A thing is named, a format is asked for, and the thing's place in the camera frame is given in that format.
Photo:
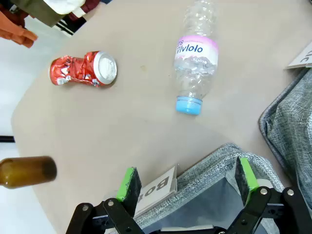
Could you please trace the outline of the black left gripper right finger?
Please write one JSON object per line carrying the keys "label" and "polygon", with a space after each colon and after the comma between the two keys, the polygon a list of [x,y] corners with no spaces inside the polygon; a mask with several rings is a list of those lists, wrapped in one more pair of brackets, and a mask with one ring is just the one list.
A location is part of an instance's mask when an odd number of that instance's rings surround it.
{"label": "black left gripper right finger", "polygon": [[247,158],[236,159],[235,179],[244,204],[228,234],[253,234],[262,219],[272,219],[281,234],[310,234],[312,218],[297,187],[282,192],[260,186]]}

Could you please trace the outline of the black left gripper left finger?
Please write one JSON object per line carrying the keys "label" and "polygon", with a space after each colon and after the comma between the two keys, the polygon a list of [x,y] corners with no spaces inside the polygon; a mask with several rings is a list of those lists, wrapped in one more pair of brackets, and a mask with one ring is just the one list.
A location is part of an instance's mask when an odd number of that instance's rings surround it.
{"label": "black left gripper left finger", "polygon": [[67,234],[103,234],[114,228],[119,234],[142,234],[134,221],[141,190],[137,168],[127,169],[117,195],[97,206],[81,203],[76,206]]}

